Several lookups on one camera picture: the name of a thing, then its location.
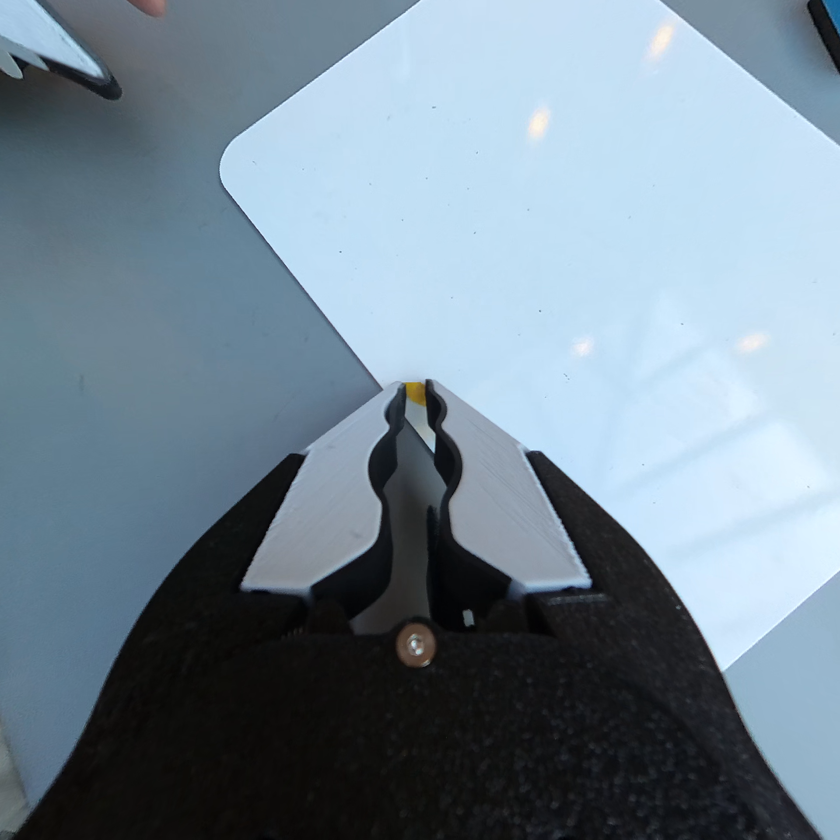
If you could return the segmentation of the small white dry-erase board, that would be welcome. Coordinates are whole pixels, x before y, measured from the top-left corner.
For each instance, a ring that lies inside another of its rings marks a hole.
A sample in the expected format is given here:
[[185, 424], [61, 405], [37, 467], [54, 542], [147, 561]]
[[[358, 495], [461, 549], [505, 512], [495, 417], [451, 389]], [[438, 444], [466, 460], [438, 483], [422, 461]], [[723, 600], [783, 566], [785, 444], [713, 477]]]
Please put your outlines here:
[[418, 3], [219, 173], [379, 382], [541, 449], [723, 669], [838, 571], [838, 147], [662, 3]]

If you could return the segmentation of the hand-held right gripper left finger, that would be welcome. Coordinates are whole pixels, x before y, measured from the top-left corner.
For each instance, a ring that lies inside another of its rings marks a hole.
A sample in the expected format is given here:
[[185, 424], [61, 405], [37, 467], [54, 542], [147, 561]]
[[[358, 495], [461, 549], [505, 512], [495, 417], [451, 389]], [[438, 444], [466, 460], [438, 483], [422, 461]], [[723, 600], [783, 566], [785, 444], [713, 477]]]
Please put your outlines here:
[[334, 600], [348, 618], [381, 596], [393, 557], [384, 486], [405, 402], [404, 384], [394, 382], [309, 445], [242, 591]]

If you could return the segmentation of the blue board eraser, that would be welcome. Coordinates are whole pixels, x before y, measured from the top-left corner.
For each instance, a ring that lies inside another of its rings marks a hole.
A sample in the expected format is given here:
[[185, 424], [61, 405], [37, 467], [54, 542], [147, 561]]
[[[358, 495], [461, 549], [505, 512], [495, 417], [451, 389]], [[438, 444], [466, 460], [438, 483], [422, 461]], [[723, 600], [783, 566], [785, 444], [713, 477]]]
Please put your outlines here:
[[806, 7], [828, 55], [839, 70], [839, 1], [808, 1]]

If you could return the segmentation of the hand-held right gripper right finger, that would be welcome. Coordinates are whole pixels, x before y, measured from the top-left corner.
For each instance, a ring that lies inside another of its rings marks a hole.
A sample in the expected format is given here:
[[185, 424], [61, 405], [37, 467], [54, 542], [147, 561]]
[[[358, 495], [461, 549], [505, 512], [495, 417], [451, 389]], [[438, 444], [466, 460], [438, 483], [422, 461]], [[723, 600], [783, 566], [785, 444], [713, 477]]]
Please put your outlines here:
[[592, 579], [519, 441], [439, 382], [425, 386], [445, 490], [429, 513], [427, 593], [436, 623], [470, 627], [504, 601], [592, 594]]

